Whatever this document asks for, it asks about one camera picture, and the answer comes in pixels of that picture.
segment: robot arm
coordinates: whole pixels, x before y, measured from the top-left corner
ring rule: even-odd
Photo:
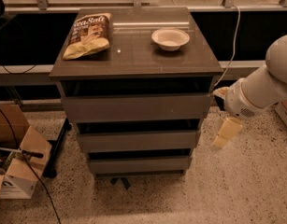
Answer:
[[[287,99],[287,35],[268,49],[265,65],[227,89],[224,109],[238,119],[251,119]]]

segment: chip bag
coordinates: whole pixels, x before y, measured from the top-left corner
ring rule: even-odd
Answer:
[[[76,20],[63,59],[77,59],[108,49],[110,18],[110,13],[101,13]]]

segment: speckled floor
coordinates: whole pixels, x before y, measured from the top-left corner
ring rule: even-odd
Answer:
[[[63,111],[25,112],[47,139]],[[245,123],[221,150],[212,141],[225,116],[210,109],[194,160],[185,175],[130,176],[131,188],[110,178],[94,180],[73,130],[56,162],[58,175],[43,178],[63,224],[84,223],[287,223],[287,128],[274,109]],[[38,183],[31,200],[0,200],[0,223],[57,223]]]

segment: white bowl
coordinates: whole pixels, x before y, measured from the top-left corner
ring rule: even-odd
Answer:
[[[157,43],[161,49],[174,51],[189,42],[190,37],[187,33],[175,28],[162,28],[156,30],[151,39]]]

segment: drawer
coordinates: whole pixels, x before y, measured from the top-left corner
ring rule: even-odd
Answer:
[[[184,171],[190,167],[192,157],[133,159],[114,161],[88,161],[90,171],[98,174]]]
[[[200,131],[162,133],[77,134],[81,151],[94,152],[131,150],[186,149],[198,144]]]
[[[209,110],[205,95],[62,98],[71,122],[202,119]]]

